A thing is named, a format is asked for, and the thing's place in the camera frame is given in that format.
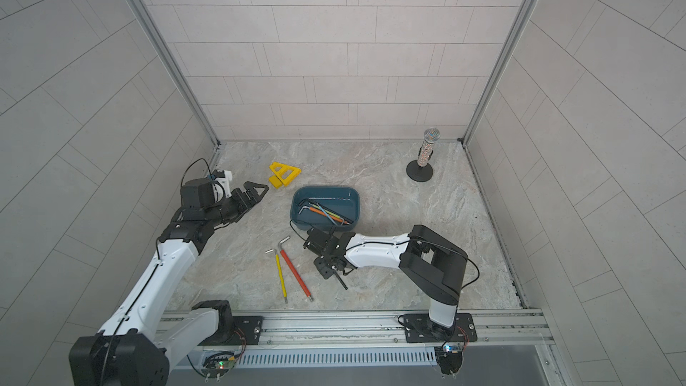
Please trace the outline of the thin green hex key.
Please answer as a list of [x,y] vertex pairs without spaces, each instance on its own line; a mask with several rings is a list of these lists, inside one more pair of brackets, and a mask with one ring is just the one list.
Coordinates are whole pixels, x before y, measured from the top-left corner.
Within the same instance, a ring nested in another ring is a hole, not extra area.
[[319,208],[325,216],[332,219],[333,221],[338,222],[338,223],[346,223],[347,220],[344,216],[341,216],[340,214],[335,213],[334,211],[324,207],[323,205],[319,205]]

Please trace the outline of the orange hex key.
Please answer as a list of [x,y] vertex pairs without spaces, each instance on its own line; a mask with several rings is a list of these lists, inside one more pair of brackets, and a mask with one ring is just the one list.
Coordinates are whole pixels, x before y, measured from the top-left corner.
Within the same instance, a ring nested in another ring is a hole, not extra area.
[[338,214],[335,214],[332,211],[329,211],[327,209],[319,209],[318,207],[302,207],[300,211],[298,212],[299,214],[303,214],[303,212],[309,211],[314,214],[319,214],[320,216],[326,217],[328,220],[330,220],[332,223],[340,224],[340,225],[348,225],[348,221],[342,217],[339,216]]

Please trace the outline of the blue hex key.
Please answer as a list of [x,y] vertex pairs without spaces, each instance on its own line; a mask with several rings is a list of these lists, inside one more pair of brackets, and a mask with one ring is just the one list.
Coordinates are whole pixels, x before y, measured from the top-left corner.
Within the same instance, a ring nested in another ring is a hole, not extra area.
[[333,211],[330,211],[329,209],[327,209],[326,207],[324,207],[320,204],[314,204],[312,207],[310,207],[310,210],[315,212],[316,214],[320,214],[321,216],[325,216],[326,218],[328,218],[333,223],[338,223],[338,224],[343,224],[343,225],[348,224],[348,221],[343,216],[340,216],[339,214],[336,214]]

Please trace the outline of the long black hex key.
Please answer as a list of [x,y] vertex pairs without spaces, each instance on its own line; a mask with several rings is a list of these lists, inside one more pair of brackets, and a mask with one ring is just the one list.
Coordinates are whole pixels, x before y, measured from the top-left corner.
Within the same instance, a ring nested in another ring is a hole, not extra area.
[[306,198],[305,200],[301,201],[298,204],[298,206],[300,207],[300,211],[309,210],[310,212],[326,217],[330,222],[334,224],[350,225],[353,223],[351,219],[347,218],[346,216],[343,216],[343,214],[337,213],[332,209],[329,209],[328,207],[325,207],[324,205],[309,198]]

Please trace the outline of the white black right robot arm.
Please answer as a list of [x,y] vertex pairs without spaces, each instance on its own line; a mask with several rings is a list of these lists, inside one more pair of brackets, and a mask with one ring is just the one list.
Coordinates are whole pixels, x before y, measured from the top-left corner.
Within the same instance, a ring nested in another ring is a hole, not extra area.
[[365,267],[384,267],[405,274],[430,299],[428,325],[450,331],[464,287],[469,257],[461,248],[424,225],[391,237],[344,232],[339,237],[312,228],[304,248],[316,254],[320,275],[351,273]]

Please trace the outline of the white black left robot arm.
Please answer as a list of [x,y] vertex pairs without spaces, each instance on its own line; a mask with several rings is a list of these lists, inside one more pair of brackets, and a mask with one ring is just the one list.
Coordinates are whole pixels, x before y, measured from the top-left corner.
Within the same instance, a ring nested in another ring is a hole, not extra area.
[[158,238],[146,271],[99,331],[73,344],[74,384],[164,385],[171,370],[199,345],[248,345],[250,332],[237,327],[226,300],[200,302],[173,328],[156,333],[177,285],[209,239],[237,223],[269,189],[246,182],[228,192],[229,180],[228,173],[215,171],[182,184],[182,205]]

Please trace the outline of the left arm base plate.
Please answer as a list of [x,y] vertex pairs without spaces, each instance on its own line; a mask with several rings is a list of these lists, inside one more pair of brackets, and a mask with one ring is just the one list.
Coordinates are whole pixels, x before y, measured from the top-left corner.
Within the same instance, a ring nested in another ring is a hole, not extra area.
[[202,341],[200,345],[205,347],[237,347],[243,344],[247,346],[259,344],[264,323],[262,316],[238,316],[233,321],[234,330],[232,333],[218,332]]

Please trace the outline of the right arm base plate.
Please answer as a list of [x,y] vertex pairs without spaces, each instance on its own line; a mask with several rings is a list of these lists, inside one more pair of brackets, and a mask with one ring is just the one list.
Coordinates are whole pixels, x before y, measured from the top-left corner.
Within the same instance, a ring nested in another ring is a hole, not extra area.
[[397,322],[403,327],[408,343],[472,343],[478,341],[473,317],[468,313],[455,313],[450,327],[434,323],[428,313],[403,314]]

